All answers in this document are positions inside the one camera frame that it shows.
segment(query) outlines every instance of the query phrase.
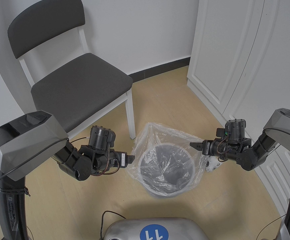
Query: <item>chair seat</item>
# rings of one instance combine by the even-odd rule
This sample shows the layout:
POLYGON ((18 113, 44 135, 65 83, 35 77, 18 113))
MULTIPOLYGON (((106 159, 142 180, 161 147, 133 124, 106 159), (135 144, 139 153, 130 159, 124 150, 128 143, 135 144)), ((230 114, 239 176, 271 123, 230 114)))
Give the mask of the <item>chair seat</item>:
POLYGON ((132 83, 127 74, 88 53, 34 84, 31 94, 36 109, 53 114, 69 132, 131 89, 132 83))

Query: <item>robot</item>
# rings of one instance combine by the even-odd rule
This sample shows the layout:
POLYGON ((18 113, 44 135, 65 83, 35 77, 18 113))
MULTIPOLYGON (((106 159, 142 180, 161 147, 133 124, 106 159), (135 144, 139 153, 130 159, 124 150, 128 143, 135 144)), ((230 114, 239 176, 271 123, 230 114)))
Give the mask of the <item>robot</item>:
MULTIPOLYGON (((245 138, 246 121, 229 120, 218 128, 214 140, 190 143, 203 155, 220 162, 234 160, 244 170, 265 162, 279 143, 290 150, 290 110, 275 110, 254 145, 245 138)), ((77 180, 101 176, 109 168, 126 168, 134 156, 112 149, 115 133, 102 126, 91 128, 88 145, 79 150, 69 142, 67 133, 55 117, 44 111, 25 114, 0 127, 0 226, 3 240, 30 239, 26 229, 24 195, 29 195, 25 176, 52 157, 60 169, 77 180)), ((121 220, 113 223, 104 240, 208 240, 193 221, 184 218, 121 220)), ((290 240, 290 202, 276 240, 290 240)))

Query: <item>white chair leg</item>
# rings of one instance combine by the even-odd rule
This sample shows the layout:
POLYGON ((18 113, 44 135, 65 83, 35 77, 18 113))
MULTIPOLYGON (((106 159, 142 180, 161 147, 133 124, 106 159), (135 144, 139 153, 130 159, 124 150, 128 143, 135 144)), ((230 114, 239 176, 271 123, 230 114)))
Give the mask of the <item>white chair leg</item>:
POLYGON ((126 94, 127 94, 127 100, 125 101, 125 107, 126 107, 126 114, 127 114, 129 136, 131 137, 131 139, 135 139, 136 133, 135 133, 132 89, 128 90, 126 94))

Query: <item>white label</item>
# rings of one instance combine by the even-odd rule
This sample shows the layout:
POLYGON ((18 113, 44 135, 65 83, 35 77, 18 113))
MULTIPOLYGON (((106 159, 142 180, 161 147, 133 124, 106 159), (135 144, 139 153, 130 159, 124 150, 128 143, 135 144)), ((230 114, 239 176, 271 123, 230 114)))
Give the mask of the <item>white label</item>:
POLYGON ((211 143, 210 142, 207 142, 207 147, 206 147, 206 152, 205 152, 205 154, 208 154, 208 151, 209 151, 209 145, 210 145, 211 143))
POLYGON ((122 166, 122 167, 125 167, 125 153, 122 153, 121 166, 122 166))

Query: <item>gray upholstered chair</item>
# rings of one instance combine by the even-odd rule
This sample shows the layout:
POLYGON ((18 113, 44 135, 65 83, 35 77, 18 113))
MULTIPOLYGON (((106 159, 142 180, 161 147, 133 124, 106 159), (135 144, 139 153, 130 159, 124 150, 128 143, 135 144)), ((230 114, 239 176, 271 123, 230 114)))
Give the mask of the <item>gray upholstered chair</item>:
POLYGON ((37 110, 53 114, 69 138, 125 102, 130 137, 135 138, 133 80, 88 52, 81 0, 42 0, 21 12, 7 34, 12 51, 32 87, 37 110), (34 82, 23 55, 70 29, 78 28, 84 54, 34 82))

